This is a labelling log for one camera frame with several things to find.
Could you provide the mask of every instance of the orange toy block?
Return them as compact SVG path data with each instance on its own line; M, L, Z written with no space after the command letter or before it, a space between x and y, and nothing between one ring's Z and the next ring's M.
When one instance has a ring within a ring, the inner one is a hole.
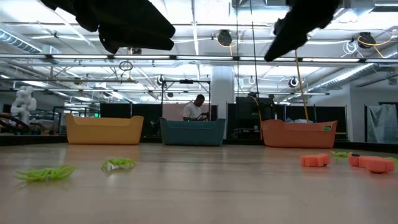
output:
M378 174L392 172L395 169L394 161L377 156L350 156L349 164Z
M328 154L301 156L302 167L323 167L329 164Z

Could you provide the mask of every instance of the wooden floor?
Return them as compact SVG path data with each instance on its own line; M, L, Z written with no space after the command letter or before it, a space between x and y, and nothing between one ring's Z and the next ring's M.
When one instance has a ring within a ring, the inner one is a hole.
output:
M332 159L301 168L301 154L261 146L0 147L0 223L398 223L397 173L377 175ZM356 151L362 155L388 154ZM112 157L138 166L111 176ZM22 184L16 169L68 164L61 182Z

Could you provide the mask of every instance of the green toy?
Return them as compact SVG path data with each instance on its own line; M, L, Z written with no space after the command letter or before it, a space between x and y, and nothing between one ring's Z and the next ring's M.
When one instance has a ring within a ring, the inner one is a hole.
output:
M335 157L339 158L347 158L350 155L352 155L353 152L336 152L336 151L330 151Z
M77 169L76 167L62 165L56 168L45 168L40 170L30 168L26 172L21 170L16 170L16 172L20 175L16 175L15 178L27 182L61 180L69 177L76 169Z
M108 172L115 169L128 170L134 168L136 165L137 164L132 159L129 158L108 159L102 165L102 170Z
M394 161L395 164L398 164L398 159L396 159L396 158L388 157L386 159L390 159L390 160Z

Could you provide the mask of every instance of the man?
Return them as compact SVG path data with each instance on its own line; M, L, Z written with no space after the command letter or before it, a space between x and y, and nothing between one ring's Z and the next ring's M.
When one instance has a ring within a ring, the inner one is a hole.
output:
M205 102L205 97L199 94L193 103L184 107L184 121L204 121L209 117L208 113L202 113L200 107Z

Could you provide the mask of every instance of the pillar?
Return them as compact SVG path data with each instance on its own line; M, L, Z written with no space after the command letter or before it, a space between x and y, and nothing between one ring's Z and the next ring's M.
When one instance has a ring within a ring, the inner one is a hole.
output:
M235 74L232 66L214 66L211 75L211 104L217 105L218 118L227 118L227 104L234 103Z

